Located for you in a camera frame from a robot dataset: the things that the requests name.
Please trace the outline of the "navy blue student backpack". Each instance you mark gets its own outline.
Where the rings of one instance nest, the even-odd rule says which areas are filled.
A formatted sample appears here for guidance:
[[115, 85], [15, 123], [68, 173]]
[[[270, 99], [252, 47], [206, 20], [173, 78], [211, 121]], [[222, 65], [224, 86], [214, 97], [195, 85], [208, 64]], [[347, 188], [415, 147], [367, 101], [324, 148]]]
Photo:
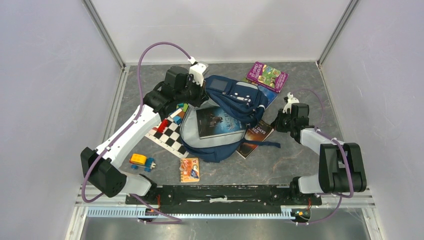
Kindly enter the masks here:
[[207, 77], [204, 84], [208, 99], [189, 107], [180, 124], [179, 135], [187, 152], [219, 163], [244, 143], [280, 148], [277, 142], [246, 138], [269, 106], [269, 98], [257, 85], [219, 75]]

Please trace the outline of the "dark blue hardcover book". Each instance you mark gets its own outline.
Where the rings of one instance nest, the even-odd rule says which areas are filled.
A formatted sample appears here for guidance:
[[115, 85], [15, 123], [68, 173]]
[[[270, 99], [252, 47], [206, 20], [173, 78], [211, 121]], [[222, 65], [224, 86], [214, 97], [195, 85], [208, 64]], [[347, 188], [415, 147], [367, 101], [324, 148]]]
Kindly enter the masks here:
[[200, 139], [242, 133], [246, 125], [226, 113], [221, 107], [196, 110], [198, 135]]

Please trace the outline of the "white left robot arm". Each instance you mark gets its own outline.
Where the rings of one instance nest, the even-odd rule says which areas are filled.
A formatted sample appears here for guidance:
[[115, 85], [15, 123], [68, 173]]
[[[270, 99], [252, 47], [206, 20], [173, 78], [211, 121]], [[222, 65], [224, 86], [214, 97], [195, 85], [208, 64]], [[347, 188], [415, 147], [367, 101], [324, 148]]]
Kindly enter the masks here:
[[95, 149], [86, 147], [80, 154], [84, 181], [109, 198], [119, 193], [135, 194], [145, 204], [153, 203], [157, 190], [144, 176], [119, 170], [130, 151], [155, 126], [177, 109], [180, 103], [203, 103], [206, 100], [204, 75], [207, 64], [193, 63], [189, 69], [172, 66], [153, 90], [143, 94], [142, 102], [131, 117]]

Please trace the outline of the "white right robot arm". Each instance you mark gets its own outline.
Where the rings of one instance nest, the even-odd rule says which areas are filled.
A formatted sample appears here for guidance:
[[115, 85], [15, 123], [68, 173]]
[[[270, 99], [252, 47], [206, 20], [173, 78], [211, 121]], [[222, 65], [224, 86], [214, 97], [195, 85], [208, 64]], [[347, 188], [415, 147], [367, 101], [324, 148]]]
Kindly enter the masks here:
[[309, 194], [351, 198], [354, 193], [364, 192], [367, 178], [360, 146], [326, 135], [309, 123], [309, 112], [309, 105], [305, 103], [288, 103], [279, 109], [271, 124], [277, 132], [290, 134], [297, 143], [319, 156], [316, 174], [292, 180], [289, 199], [302, 204]]

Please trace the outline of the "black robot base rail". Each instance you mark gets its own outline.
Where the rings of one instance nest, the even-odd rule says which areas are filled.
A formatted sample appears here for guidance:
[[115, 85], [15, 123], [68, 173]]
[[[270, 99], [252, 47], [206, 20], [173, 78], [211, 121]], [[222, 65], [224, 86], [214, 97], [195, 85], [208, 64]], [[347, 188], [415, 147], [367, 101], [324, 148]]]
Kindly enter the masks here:
[[166, 214], [277, 214], [282, 206], [321, 206], [287, 185], [158, 185], [141, 199]]

